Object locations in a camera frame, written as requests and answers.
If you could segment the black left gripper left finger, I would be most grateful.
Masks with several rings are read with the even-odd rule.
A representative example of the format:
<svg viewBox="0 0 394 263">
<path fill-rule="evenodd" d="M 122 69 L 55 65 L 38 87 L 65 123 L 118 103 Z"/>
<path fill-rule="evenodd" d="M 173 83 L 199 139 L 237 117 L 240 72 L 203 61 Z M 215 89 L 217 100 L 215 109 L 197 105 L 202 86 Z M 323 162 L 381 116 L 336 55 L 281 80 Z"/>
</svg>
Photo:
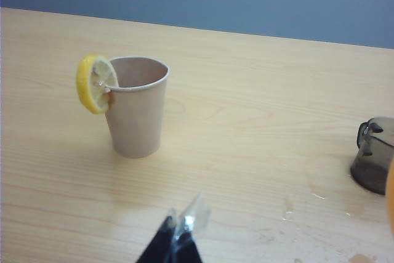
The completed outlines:
<svg viewBox="0 0 394 263">
<path fill-rule="evenodd" d="M 137 263 L 164 263 L 171 261 L 172 240 L 177 226 L 176 211 L 171 209 L 156 234 L 137 260 Z"/>
</svg>

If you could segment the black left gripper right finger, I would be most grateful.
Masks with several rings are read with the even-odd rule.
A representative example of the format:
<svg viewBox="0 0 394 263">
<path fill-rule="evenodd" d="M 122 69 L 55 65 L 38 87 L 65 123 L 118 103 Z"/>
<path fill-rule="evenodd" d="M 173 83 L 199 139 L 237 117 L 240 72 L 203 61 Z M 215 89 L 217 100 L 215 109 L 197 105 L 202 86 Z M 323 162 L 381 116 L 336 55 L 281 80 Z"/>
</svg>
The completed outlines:
<svg viewBox="0 0 394 263">
<path fill-rule="evenodd" d="M 200 192 L 178 215 L 171 241 L 171 262 L 203 261 L 196 240 L 206 231 L 210 215 L 211 209 Z"/>
</svg>

